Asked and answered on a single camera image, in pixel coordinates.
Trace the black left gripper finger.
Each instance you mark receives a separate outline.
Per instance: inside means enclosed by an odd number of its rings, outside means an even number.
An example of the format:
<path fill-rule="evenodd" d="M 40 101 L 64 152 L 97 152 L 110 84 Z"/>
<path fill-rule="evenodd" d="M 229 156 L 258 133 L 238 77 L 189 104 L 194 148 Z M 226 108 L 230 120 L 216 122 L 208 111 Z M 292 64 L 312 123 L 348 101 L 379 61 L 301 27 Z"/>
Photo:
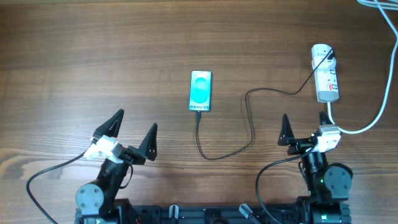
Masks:
<path fill-rule="evenodd" d="M 116 138 L 119 134 L 123 116 L 124 110 L 119 109 L 110 119 L 95 129 L 93 137 L 95 139 L 99 139 L 102 136 Z"/>
<path fill-rule="evenodd" d="M 157 123 L 154 123 L 138 148 L 140 155 L 150 161 L 157 157 L 157 128 Z"/>

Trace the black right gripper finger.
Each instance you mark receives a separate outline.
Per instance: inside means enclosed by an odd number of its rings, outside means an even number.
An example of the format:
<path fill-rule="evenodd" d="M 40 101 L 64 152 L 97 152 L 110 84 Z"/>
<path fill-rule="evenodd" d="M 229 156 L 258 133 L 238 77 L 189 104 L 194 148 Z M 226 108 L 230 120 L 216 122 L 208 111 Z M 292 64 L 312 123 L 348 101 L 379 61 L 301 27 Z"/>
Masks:
<path fill-rule="evenodd" d="M 324 111 L 319 112 L 319 116 L 321 125 L 333 124 Z"/>
<path fill-rule="evenodd" d="M 284 114 L 282 116 L 282 126 L 277 144 L 279 146 L 287 146 L 293 144 L 294 141 L 295 137 L 290 125 L 289 118 L 287 114 Z"/>

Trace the blue screen smartphone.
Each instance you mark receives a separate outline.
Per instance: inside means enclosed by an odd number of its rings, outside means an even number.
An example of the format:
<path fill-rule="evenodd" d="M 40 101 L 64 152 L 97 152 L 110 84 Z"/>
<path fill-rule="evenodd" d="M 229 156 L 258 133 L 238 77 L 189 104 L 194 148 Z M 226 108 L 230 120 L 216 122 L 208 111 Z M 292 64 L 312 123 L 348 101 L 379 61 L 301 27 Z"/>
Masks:
<path fill-rule="evenodd" d="M 191 72 L 188 109 L 190 111 L 210 111 L 211 81 L 210 71 Z"/>

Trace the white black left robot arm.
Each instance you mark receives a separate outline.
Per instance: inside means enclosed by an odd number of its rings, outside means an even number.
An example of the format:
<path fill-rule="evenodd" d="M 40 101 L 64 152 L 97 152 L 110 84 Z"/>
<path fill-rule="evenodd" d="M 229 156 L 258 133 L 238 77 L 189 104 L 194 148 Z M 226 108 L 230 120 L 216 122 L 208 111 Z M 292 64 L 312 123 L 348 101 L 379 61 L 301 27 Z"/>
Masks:
<path fill-rule="evenodd" d="M 104 158 L 96 179 L 82 185 L 76 192 L 75 223 L 141 223 L 141 217 L 129 199 L 117 199 L 118 191 L 128 170 L 157 157 L 157 128 L 154 123 L 138 148 L 124 147 L 117 141 L 124 110 L 118 110 L 110 119 L 97 127 L 91 145 L 83 156 L 92 160 Z"/>

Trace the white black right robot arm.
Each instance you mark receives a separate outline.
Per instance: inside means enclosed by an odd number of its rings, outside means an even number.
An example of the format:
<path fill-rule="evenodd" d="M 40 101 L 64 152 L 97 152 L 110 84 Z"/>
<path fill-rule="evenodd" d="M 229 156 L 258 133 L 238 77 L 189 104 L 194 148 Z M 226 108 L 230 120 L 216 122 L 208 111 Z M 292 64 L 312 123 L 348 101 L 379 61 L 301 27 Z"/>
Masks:
<path fill-rule="evenodd" d="M 282 117 L 280 146 L 288 146 L 287 154 L 299 156 L 300 173 L 307 185 L 308 196 L 295 203 L 297 223 L 352 222 L 349 199 L 353 171 L 341 163 L 328 163 L 326 153 L 337 147 L 341 131 L 320 112 L 320 126 L 308 138 L 296 138 L 286 114 Z"/>

